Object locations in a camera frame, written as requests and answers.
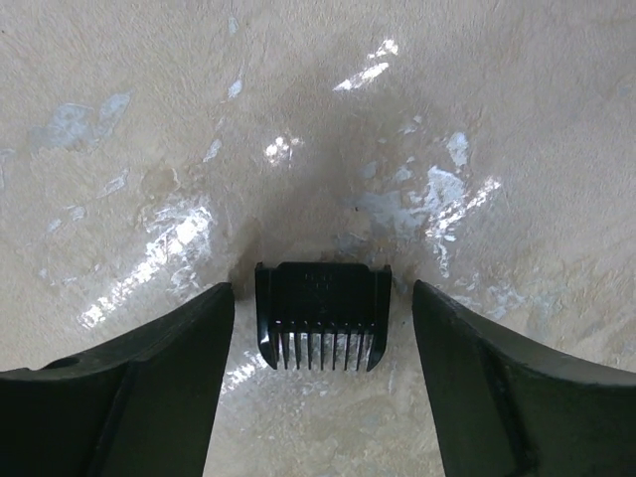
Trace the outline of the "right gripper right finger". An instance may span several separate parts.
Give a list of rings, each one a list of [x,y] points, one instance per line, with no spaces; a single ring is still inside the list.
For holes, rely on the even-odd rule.
[[[445,475],[634,475],[634,373],[542,345],[421,280],[412,316]]]

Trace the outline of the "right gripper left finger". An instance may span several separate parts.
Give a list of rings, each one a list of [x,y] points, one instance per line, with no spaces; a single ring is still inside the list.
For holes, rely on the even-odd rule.
[[[5,476],[199,476],[234,327],[218,284],[38,370],[1,375]]]

